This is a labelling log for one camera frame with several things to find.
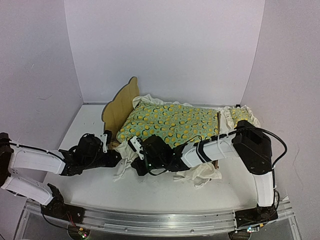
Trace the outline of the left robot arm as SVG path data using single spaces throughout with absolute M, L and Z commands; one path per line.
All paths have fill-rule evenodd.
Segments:
M 23 176 L 20 169 L 44 171 L 72 177 L 85 170 L 114 168 L 122 159 L 120 153 L 109 149 L 111 132 L 97 137 L 85 133 L 69 150 L 46 150 L 13 142 L 8 133 L 0 134 L 0 187 L 34 200 L 43 206 L 63 201 L 57 187 Z

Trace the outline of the wooden pet bed frame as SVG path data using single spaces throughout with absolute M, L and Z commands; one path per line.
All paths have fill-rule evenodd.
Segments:
M 130 103 L 138 96 L 140 96 L 138 79 L 137 77 L 132 77 L 128 84 L 122 87 L 116 94 L 113 101 L 105 106 L 102 112 L 102 121 L 104 122 L 104 129 L 112 131 L 113 141 L 119 143 L 116 140 L 117 131 L 125 122 L 125 118 L 128 117 L 129 113 L 133 110 Z M 210 163 L 215 167 L 218 165 L 217 160 Z

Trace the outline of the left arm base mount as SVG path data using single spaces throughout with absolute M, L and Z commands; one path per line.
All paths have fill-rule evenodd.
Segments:
M 47 205 L 41 206 L 45 216 L 69 221 L 71 224 L 81 224 L 84 219 L 85 209 L 80 206 L 65 203 L 64 197 L 57 187 L 48 183 L 52 200 Z

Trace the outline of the small lemon print pillow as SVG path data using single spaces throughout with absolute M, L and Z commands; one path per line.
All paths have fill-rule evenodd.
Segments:
M 220 133 L 226 133 L 237 127 L 238 122 L 246 120 L 254 127 L 261 127 L 260 121 L 254 116 L 252 110 L 244 105 L 242 107 L 225 106 L 221 109 Z

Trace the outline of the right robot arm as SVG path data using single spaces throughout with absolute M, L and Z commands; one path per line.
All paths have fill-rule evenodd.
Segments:
M 274 204 L 274 168 L 288 151 L 279 136 L 246 120 L 228 133 L 208 139 L 197 135 L 174 148 L 154 134 L 145 140 L 134 136 L 128 144 L 138 155 L 131 166 L 139 176 L 156 176 L 155 170 L 182 172 L 216 160 L 240 158 L 254 178 L 257 205 L 262 208 Z

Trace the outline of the lemon print ruffled mattress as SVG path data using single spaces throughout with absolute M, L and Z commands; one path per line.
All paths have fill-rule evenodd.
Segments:
M 133 109 L 124 119 L 115 138 L 120 143 L 116 150 L 122 160 L 113 181 L 119 181 L 138 157 L 130 147 L 131 137 L 146 140 L 151 135 L 161 137 L 171 148 L 186 141 L 197 143 L 226 130 L 224 108 L 195 107 L 189 103 L 165 102 L 151 95 L 137 96 L 129 104 Z

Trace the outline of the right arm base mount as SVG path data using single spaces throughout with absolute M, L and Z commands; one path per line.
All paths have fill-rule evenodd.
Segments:
M 248 227 L 255 227 L 260 224 L 266 224 L 278 219 L 278 204 L 272 204 L 268 207 L 256 205 L 255 208 L 236 210 L 235 229 L 241 230 Z

